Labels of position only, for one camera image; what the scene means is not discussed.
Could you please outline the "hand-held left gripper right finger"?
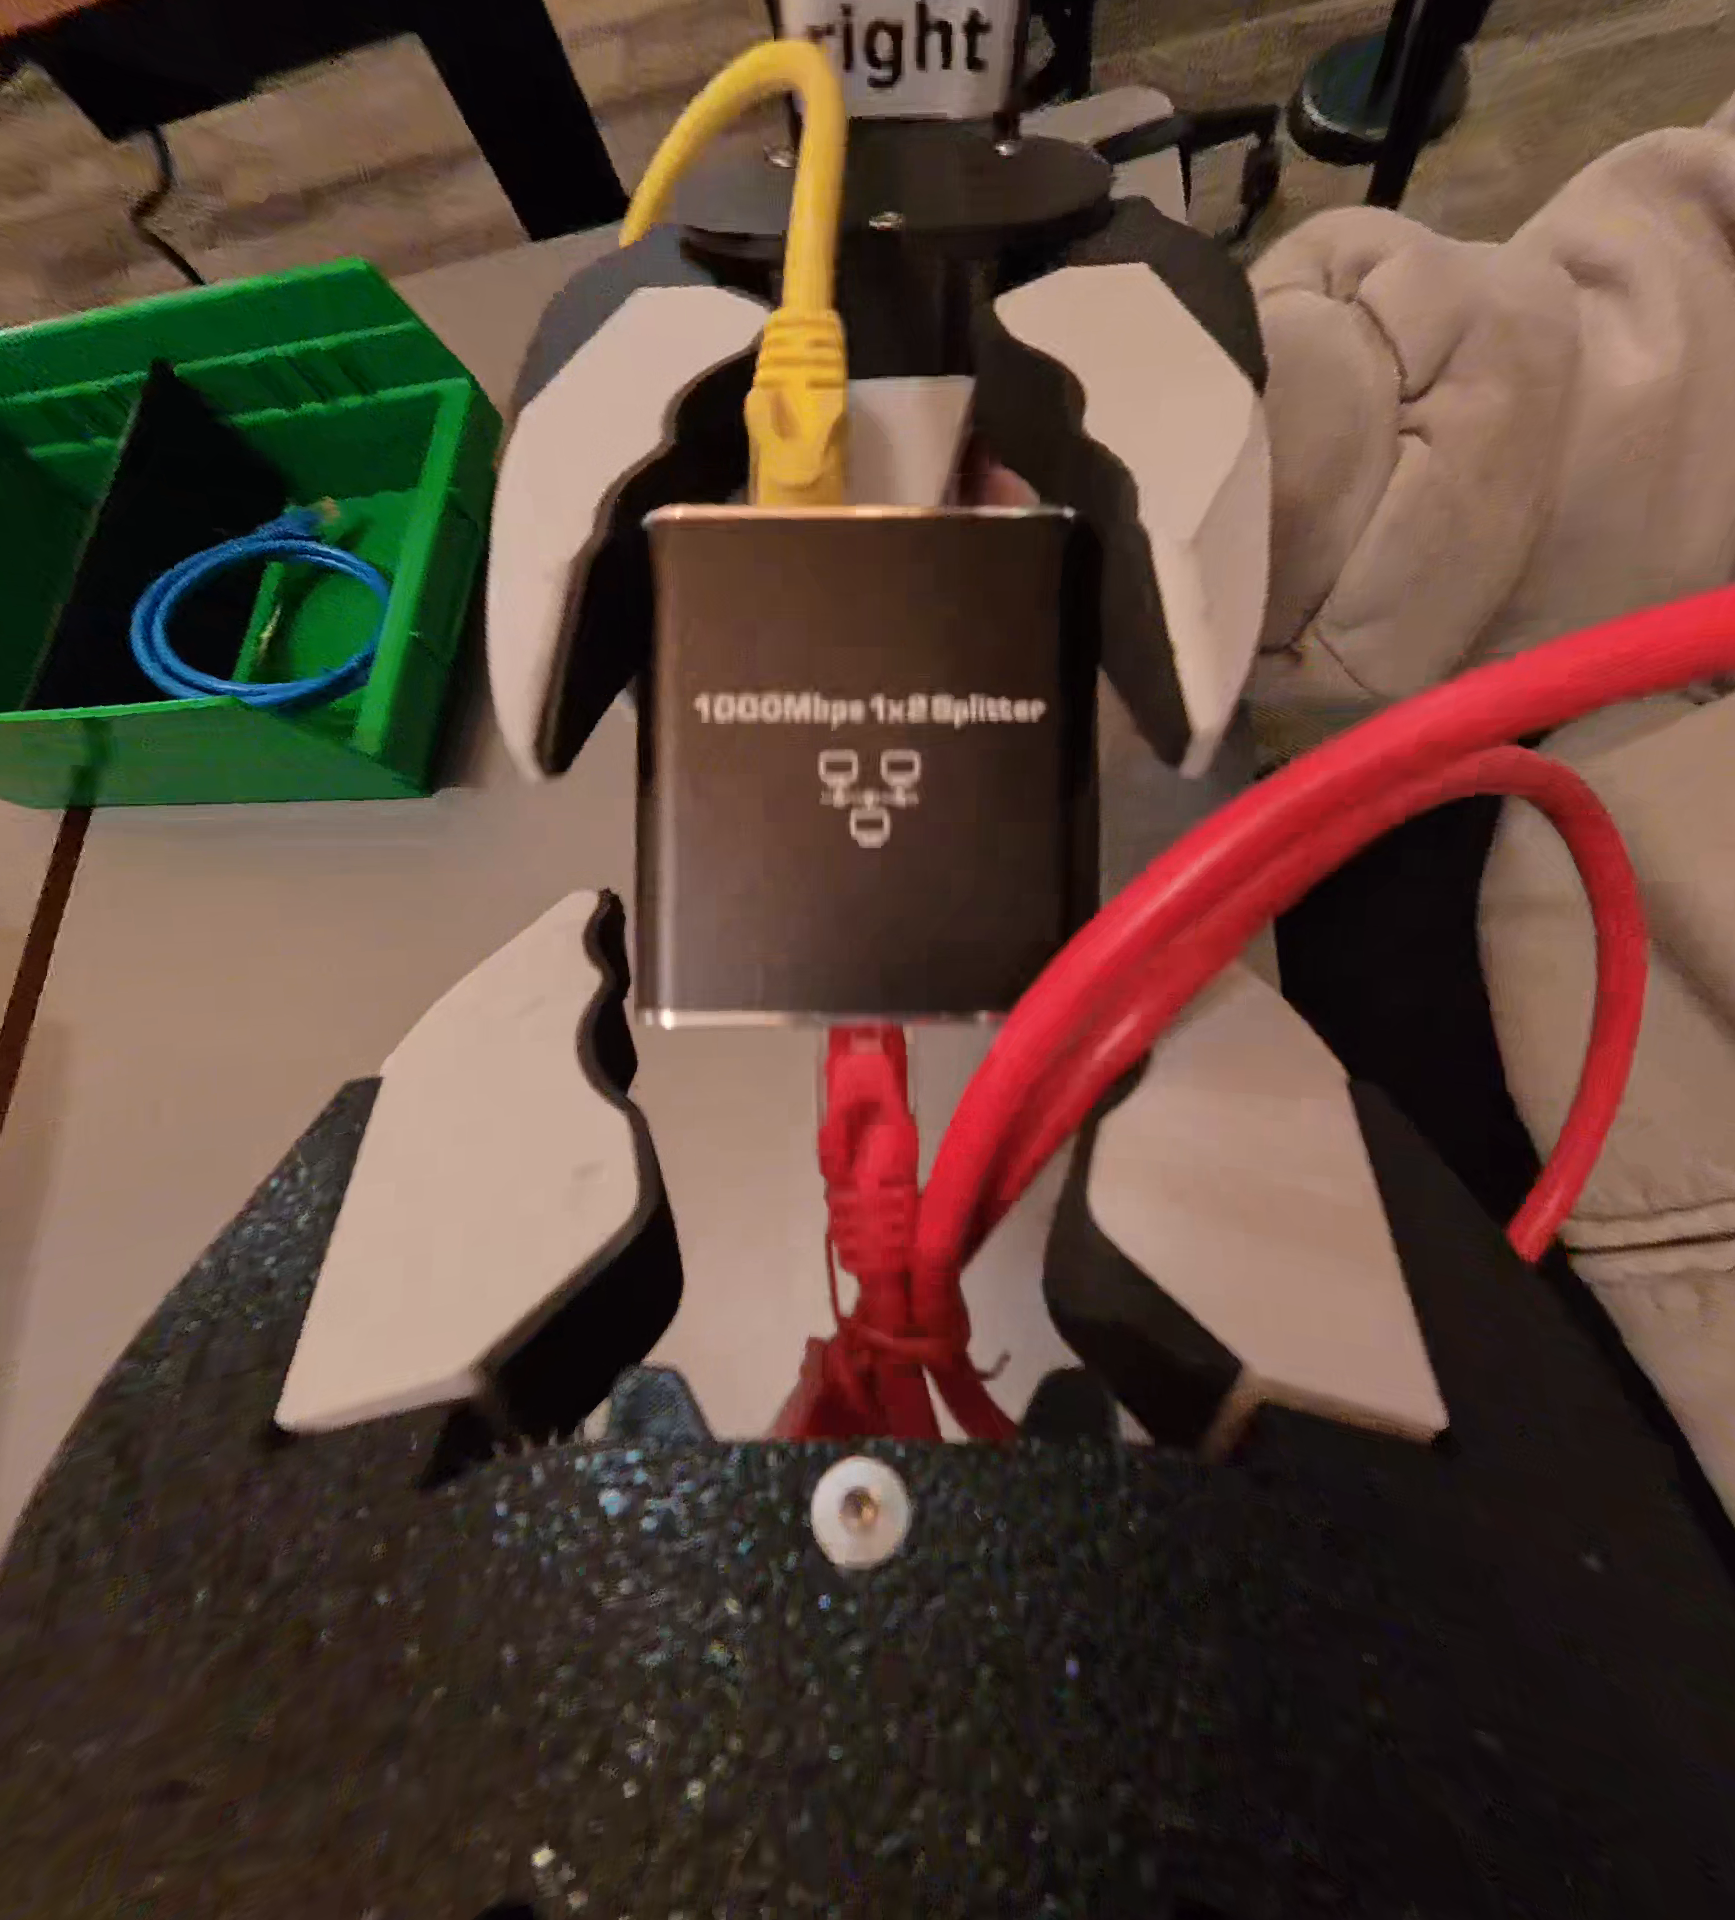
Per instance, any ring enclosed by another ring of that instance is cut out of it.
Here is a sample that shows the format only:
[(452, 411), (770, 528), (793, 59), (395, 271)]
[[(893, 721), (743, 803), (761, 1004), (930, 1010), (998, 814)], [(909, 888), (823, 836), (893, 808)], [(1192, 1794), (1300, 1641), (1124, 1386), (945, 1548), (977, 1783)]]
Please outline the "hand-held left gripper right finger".
[(1085, 1123), (1048, 1226), (1048, 1319), (1162, 1447), (1267, 1408), (1411, 1444), (1447, 1426), (1342, 1066), (1166, 1039)]

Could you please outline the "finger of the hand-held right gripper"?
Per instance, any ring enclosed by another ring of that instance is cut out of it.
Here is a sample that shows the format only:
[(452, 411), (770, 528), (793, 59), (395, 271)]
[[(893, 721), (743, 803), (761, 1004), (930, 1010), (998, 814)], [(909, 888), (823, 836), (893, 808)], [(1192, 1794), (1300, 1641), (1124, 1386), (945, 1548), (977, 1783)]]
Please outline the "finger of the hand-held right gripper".
[(524, 780), (565, 767), (547, 739), (619, 491), (671, 450), (681, 400), (759, 344), (766, 315), (726, 287), (642, 287), (521, 404), (490, 507), (488, 696)]
[(1095, 635), (1149, 750), (1199, 780), (1268, 586), (1267, 356), (1232, 262), (1068, 262), (988, 306), (988, 447), (1095, 550)]

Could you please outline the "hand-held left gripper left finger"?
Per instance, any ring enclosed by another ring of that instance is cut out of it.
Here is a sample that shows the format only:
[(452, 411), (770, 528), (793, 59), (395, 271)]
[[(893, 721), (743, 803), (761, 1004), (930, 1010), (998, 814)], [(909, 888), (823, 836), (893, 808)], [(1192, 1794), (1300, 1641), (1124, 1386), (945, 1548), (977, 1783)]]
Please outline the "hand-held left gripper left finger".
[(653, 1351), (682, 1255), (631, 1099), (628, 987), (619, 896), (574, 893), (390, 1051), (279, 1427), (472, 1407), (500, 1436), (562, 1440)]

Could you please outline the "black ethernet splitter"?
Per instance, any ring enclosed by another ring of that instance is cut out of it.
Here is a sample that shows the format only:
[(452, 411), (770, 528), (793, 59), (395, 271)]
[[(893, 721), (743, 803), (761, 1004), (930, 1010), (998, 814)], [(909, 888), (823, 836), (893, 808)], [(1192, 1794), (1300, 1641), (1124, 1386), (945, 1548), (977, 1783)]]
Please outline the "black ethernet splitter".
[(988, 1021), (1096, 906), (1068, 507), (643, 518), (643, 1021)]

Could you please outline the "person's right forearm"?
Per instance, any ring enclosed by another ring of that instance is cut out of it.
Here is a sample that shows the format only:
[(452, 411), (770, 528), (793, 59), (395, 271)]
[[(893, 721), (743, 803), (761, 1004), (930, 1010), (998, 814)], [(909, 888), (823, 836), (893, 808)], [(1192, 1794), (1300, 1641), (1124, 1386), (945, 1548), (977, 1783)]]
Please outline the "person's right forearm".
[(1735, 582), (1735, 93), (1602, 153), (1505, 242), (1326, 210), (1251, 287), (1267, 756)]

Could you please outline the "green plastic bin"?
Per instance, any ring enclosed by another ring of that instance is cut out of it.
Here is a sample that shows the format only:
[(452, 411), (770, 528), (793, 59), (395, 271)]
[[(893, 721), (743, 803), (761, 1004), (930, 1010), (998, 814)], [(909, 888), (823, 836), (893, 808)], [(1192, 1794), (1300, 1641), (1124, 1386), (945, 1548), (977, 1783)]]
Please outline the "green plastic bin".
[(425, 793), (496, 447), (362, 260), (0, 328), (0, 800)]

